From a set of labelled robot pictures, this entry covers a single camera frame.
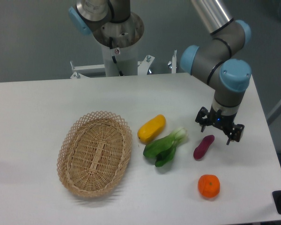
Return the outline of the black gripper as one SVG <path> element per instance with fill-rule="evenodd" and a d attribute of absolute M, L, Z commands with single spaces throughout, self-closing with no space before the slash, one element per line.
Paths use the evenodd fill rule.
<path fill-rule="evenodd" d="M 199 110 L 195 122 L 199 123 L 201 126 L 201 132 L 204 132 L 205 128 L 212 125 L 224 132 L 224 134 L 228 137 L 227 145 L 230 142 L 240 142 L 242 138 L 244 125 L 243 124 L 234 124 L 234 119 L 236 117 L 236 113 L 233 115 L 222 115 L 222 111 L 210 110 L 207 108 L 201 107 Z"/>

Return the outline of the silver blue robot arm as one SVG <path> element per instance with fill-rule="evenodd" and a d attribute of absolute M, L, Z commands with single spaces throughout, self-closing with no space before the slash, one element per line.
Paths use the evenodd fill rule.
<path fill-rule="evenodd" d="M 244 125 L 234 119 L 249 86 L 251 67 L 233 58 L 251 39 L 247 23 L 234 20 L 220 0 L 192 2 L 206 26 L 211 42 L 192 45 L 183 52 L 180 67 L 214 89 L 210 110 L 201 108 L 196 122 L 202 128 L 213 126 L 224 132 L 229 141 L 240 141 Z M 68 15 L 84 35 L 92 34 L 101 45 L 107 76 L 138 75 L 136 46 L 144 25 L 131 11 L 128 0 L 79 0 Z"/>

